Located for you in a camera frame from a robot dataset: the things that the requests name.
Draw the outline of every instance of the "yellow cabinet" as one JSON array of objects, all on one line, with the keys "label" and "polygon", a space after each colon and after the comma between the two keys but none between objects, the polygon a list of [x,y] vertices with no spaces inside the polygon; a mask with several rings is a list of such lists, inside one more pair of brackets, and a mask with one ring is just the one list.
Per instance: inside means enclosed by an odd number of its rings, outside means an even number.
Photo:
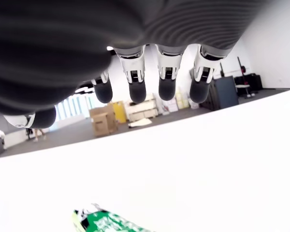
[{"label": "yellow cabinet", "polygon": [[119,123],[127,122],[124,102],[123,101],[118,101],[118,102],[111,102],[109,104],[111,104],[113,106],[116,120]]}]

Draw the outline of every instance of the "green snack bag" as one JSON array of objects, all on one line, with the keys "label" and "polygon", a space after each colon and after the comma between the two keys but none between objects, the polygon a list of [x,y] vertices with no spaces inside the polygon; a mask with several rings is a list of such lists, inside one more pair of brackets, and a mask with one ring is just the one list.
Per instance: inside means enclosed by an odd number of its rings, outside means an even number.
[{"label": "green snack bag", "polygon": [[76,232],[151,232],[97,204],[92,204],[90,209],[75,210],[72,219]]}]

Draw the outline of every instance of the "ceiling light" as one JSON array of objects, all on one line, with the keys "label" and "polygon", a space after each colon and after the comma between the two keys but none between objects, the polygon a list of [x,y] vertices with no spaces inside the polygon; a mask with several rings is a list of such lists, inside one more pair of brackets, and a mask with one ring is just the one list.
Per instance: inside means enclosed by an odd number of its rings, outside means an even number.
[{"label": "ceiling light", "polygon": [[94,87],[86,89],[85,90],[85,93],[93,92],[93,91],[95,91],[95,88]]},{"label": "ceiling light", "polygon": [[82,91],[84,91],[86,89],[88,89],[88,87],[82,87],[82,88],[77,89],[75,92],[79,93],[79,92],[82,92]]}]

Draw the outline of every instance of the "gray carpet floor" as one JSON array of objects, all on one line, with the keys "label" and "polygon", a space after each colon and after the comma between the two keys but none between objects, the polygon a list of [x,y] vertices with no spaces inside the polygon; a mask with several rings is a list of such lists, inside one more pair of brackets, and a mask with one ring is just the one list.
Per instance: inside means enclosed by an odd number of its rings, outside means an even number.
[{"label": "gray carpet floor", "polygon": [[[272,95],[275,95],[277,93],[281,93],[284,91],[286,90],[265,89],[265,90],[260,91],[254,98],[251,98],[251,99],[239,98],[239,102],[240,104],[243,104],[246,102],[255,101],[261,98],[272,96]],[[195,110],[187,108],[187,109],[179,110],[177,112],[172,112],[166,116],[158,116],[156,118],[152,118],[151,119],[152,124],[143,126],[143,127],[129,129],[128,123],[119,124],[118,131],[112,133],[112,135],[125,133],[132,130],[141,130],[146,127],[153,127],[153,126],[181,120],[188,117],[206,114],[208,112],[210,111],[204,108],[195,109]],[[29,140],[29,141],[25,141],[24,143],[12,146],[8,148],[5,152],[0,154],[0,157],[27,153],[27,152],[52,148],[56,146],[68,145],[68,144],[83,142],[83,141],[96,139],[96,138],[97,137],[94,135],[93,129],[91,126],[91,120],[86,119],[81,122],[66,126],[60,130],[47,133],[47,139],[45,141],[41,138],[37,143],[33,142],[33,140]]]}]

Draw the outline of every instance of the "robotic hand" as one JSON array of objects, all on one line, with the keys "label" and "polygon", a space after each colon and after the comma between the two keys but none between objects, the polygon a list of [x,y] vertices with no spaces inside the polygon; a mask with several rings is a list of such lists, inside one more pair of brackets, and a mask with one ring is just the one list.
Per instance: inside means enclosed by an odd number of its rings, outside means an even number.
[{"label": "robotic hand", "polygon": [[97,98],[109,102],[108,45],[119,56],[131,99],[140,103],[146,97],[143,44],[157,44],[164,100],[174,96],[187,45],[201,44],[190,72],[190,97],[200,103],[221,59],[272,0],[53,2],[0,4],[0,114],[17,127],[51,126],[55,108],[45,109],[83,82],[92,80]]}]

